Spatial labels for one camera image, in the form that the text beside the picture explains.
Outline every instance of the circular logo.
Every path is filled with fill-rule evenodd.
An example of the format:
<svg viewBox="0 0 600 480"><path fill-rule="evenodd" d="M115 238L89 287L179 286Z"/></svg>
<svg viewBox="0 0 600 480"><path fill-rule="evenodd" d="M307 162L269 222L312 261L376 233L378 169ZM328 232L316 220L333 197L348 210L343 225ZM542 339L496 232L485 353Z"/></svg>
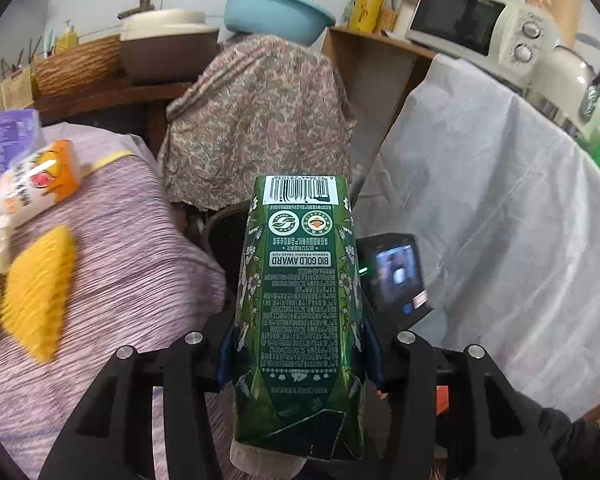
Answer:
<svg viewBox="0 0 600 480"><path fill-rule="evenodd" d="M333 222L327 213L309 211L302 217L302 229L312 236L322 236L331 231Z"/></svg>
<svg viewBox="0 0 600 480"><path fill-rule="evenodd" d="M289 236L300 225L298 215L293 211L278 211L269 218L269 229L278 236Z"/></svg>

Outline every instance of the faucet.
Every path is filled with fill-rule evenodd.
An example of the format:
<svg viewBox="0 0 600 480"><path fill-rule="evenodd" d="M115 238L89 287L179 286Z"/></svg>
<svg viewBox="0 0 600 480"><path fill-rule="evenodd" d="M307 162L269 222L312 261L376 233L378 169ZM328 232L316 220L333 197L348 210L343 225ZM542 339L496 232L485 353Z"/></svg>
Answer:
<svg viewBox="0 0 600 480"><path fill-rule="evenodd" d="M593 46L600 51L600 42L588 34L583 34L580 32L576 35L576 40ZM587 124L593 117L593 112L595 111L596 106L598 106L599 100L600 72L598 72L595 78L593 78L591 81L591 84L589 85L589 88L587 88L587 92L584 95L584 99L582 100L582 104L580 105L580 118L585 124Z"/></svg>
<svg viewBox="0 0 600 480"><path fill-rule="evenodd" d="M133 8L133 9L124 10L124 11L120 12L120 14L118 15L118 19L124 20L125 18L128 18L129 16L133 16L134 14L139 14L140 12L147 12L149 10L154 10L154 9L155 9L155 6L154 6L154 4L151 3L151 0L140 0L139 6Z"/></svg>

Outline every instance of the oven knob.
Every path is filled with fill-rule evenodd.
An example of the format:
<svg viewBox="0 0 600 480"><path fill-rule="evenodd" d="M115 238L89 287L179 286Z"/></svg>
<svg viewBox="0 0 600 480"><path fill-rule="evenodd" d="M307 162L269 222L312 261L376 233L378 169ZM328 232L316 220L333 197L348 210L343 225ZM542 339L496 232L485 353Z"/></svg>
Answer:
<svg viewBox="0 0 600 480"><path fill-rule="evenodd" d="M525 24L522 25L522 32L526 37L531 38L532 40L537 40L540 37L540 27L534 22L525 22Z"/></svg>
<svg viewBox="0 0 600 480"><path fill-rule="evenodd" d="M522 63L528 63L529 61L531 61L533 56L534 53L528 46L524 44L519 44L513 49L513 57L515 57L518 61Z"/></svg>

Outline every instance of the display screen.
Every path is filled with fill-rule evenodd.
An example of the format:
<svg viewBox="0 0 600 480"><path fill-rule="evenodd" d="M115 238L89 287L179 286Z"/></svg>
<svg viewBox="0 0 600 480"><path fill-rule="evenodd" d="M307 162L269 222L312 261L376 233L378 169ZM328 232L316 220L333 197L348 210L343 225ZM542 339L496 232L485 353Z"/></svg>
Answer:
<svg viewBox="0 0 600 480"><path fill-rule="evenodd" d="M489 53L493 27L505 5L492 0L420 0L411 30Z"/></svg>
<svg viewBox="0 0 600 480"><path fill-rule="evenodd" d="M405 314L413 310L413 298L422 291L418 264L410 245L376 254L376 291L384 305L400 304Z"/></svg>

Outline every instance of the purple box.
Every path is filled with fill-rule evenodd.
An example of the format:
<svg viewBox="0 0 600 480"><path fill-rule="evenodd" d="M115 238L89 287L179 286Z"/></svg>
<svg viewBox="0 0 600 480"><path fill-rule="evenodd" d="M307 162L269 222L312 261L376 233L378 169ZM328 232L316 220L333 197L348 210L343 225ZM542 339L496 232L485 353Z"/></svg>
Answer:
<svg viewBox="0 0 600 480"><path fill-rule="evenodd" d="M8 110L0 114L0 176L14 160L33 152L40 144L37 110Z"/></svg>

